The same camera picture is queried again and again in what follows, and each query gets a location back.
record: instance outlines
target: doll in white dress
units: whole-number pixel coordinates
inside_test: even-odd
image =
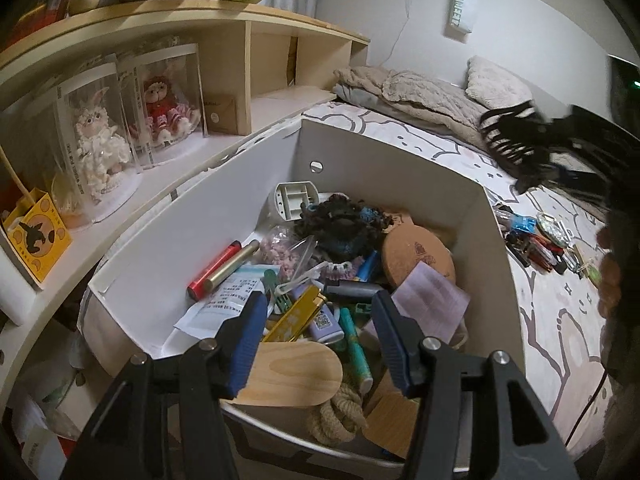
[[[118,185],[114,176],[132,157],[129,144],[116,133],[117,126],[109,126],[107,110],[100,105],[108,89],[98,90],[85,106],[77,110],[79,167],[96,202],[100,202],[102,194]]]

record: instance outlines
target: pillow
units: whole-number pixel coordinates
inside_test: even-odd
[[[469,59],[466,94],[490,110],[533,100],[531,90],[520,79],[479,56]]]

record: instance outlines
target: red lipstick tube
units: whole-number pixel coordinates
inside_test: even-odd
[[[242,249],[242,244],[238,240],[236,240],[218,256],[216,256],[215,259],[213,259],[209,263],[207,268],[204,269],[198,275],[198,277],[193,280],[187,287],[187,293],[189,297],[194,301],[200,301],[202,298],[204,298],[207,295],[207,292],[204,290],[204,284],[207,278],[212,275],[212,273],[223,263],[225,263],[229,258],[239,252],[240,249]]]

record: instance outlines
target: wooden shelf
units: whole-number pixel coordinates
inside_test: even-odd
[[[0,110],[79,60],[167,34],[198,43],[204,100],[232,96],[240,135],[212,136],[204,149],[144,171],[140,187],[121,208],[73,233],[73,243],[42,283],[42,290],[32,294],[28,290],[14,302],[26,313],[26,322],[21,326],[9,322],[0,332],[4,354],[0,412],[24,359],[53,313],[120,234],[181,183],[219,165],[242,143],[334,99],[330,92],[334,70],[366,60],[369,44],[367,38],[330,23],[258,5],[150,0],[105,7],[44,27],[1,52]],[[15,136],[19,124],[0,131],[0,144],[12,146],[10,160],[18,172],[30,164],[28,150],[20,148],[20,137]],[[12,286],[7,275],[0,265],[0,287]]]
[[[251,98],[251,124],[254,134],[273,124],[301,114],[312,106],[335,99],[335,94],[313,86],[292,86]]]

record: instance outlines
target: cartoon patterned bed sheet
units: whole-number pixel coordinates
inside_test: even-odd
[[[303,117],[386,142],[457,171],[484,186],[492,202],[499,200],[521,215],[544,211],[561,218],[570,234],[580,240],[581,248],[593,254],[602,252],[596,243],[602,222],[552,190],[536,189],[517,196],[513,179],[487,155],[348,104],[318,105]],[[572,272],[542,274],[532,267],[523,268],[508,254],[518,293],[527,379],[565,440],[603,373],[600,332],[604,320],[597,311],[598,291]],[[572,437],[569,450],[573,456],[601,438],[610,394],[607,380]]]

